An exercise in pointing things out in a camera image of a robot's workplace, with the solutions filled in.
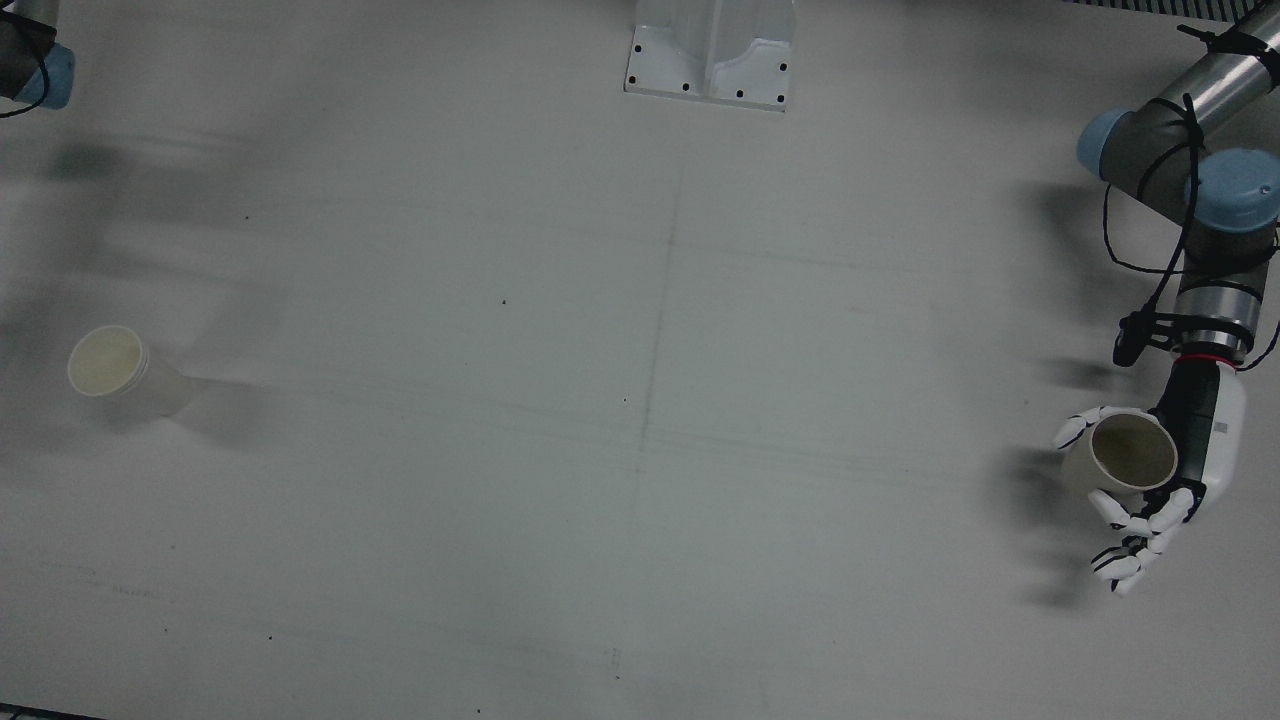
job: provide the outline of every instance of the table surface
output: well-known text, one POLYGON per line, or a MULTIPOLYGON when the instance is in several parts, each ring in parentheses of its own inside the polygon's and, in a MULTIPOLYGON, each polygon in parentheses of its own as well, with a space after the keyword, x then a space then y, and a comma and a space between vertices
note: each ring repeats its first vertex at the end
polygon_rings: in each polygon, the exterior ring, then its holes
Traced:
MULTIPOLYGON (((1074 142, 1199 56, 1179 20, 808 0, 778 114, 625 94, 632 13, 63 8, 73 104, 0 142, 0 701, 1270 714, 1280 360, 1129 598, 1046 451, 1167 377, 1107 364, 1153 283, 1074 142), (200 379, 186 410, 72 392, 110 323, 200 379)), ((1280 150, 1275 110, 1211 145, 1280 150)))

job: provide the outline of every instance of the white cup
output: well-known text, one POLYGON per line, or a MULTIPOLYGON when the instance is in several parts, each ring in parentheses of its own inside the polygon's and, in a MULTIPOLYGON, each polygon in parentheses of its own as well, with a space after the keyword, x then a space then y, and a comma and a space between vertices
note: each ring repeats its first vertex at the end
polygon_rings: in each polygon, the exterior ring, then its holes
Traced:
POLYGON ((123 325, 105 325, 81 338, 67 361, 67 377, 83 396, 116 400, 151 415, 173 415, 192 393, 188 378, 123 325))
POLYGON ((1084 430, 1062 460, 1062 483, 1088 495, 1142 493, 1169 482, 1178 469, 1174 438, 1149 415, 1119 413, 1084 430))

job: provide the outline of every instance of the white metal bracket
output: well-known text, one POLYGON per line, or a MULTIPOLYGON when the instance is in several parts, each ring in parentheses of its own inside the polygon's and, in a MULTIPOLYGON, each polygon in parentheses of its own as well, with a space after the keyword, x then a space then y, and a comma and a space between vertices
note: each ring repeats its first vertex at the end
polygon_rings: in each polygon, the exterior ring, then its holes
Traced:
POLYGON ((794 0, 639 0, 623 90, 786 110, 794 0))

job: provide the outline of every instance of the robotic arm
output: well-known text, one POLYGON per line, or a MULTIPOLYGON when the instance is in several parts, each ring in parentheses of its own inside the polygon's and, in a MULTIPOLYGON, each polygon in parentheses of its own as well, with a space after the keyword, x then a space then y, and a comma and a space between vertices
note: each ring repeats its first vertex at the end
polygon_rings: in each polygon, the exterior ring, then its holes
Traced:
MULTIPOLYGON (((1124 368, 1148 346, 1175 356, 1152 414, 1179 454, 1172 479, 1140 497, 1089 493, 1103 519, 1125 534, 1092 561, 1119 594, 1231 482, 1245 405, 1236 366, 1254 346, 1280 215, 1280 159, 1203 149, 1206 135, 1280 85, 1280 3, 1260 3, 1222 35, 1179 29, 1206 42, 1204 58, 1140 109, 1098 115, 1076 147, 1085 168, 1183 228, 1169 270, 1147 304, 1120 322, 1112 351, 1124 368), (1157 313, 1183 254, 1174 311, 1157 313)), ((1070 446, 1111 411, 1070 418, 1055 445, 1070 446)))
POLYGON ((0 1, 0 95, 26 108, 56 110, 70 100, 76 56, 54 41, 58 0, 0 1))

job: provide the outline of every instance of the robotic hand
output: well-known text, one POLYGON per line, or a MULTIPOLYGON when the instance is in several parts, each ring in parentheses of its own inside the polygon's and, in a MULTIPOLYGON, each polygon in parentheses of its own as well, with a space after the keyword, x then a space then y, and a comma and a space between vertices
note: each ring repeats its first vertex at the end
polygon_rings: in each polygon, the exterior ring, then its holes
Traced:
MULTIPOLYGON (((1138 413, 1156 419, 1137 407, 1092 407, 1066 419, 1053 438, 1053 447, 1060 451, 1070 448, 1080 439, 1084 430, 1119 413, 1138 413)), ((1089 561, 1093 574, 1108 580, 1111 591, 1120 596, 1126 594, 1147 568, 1165 553, 1181 524, 1190 520, 1192 509, 1196 506, 1194 493, 1185 487, 1179 487, 1172 493, 1157 491, 1143 493, 1142 507, 1133 515, 1117 498, 1105 491, 1089 492, 1088 500, 1111 529, 1125 536, 1120 544, 1103 550, 1089 561)))
MULTIPOLYGON (((1055 436, 1053 447, 1070 448, 1084 430, 1117 413, 1142 411, 1102 406, 1073 415, 1055 436)), ((1229 363, 1188 356, 1174 366, 1160 405, 1142 414, 1165 427, 1178 446, 1172 479, 1135 497, 1117 498, 1101 489, 1088 493, 1102 519, 1124 534, 1120 544, 1089 561, 1093 574, 1120 596, 1133 589, 1183 525, 1231 482, 1244 420, 1244 389, 1229 363), (1125 502, 1135 510, 1130 512, 1125 502)))

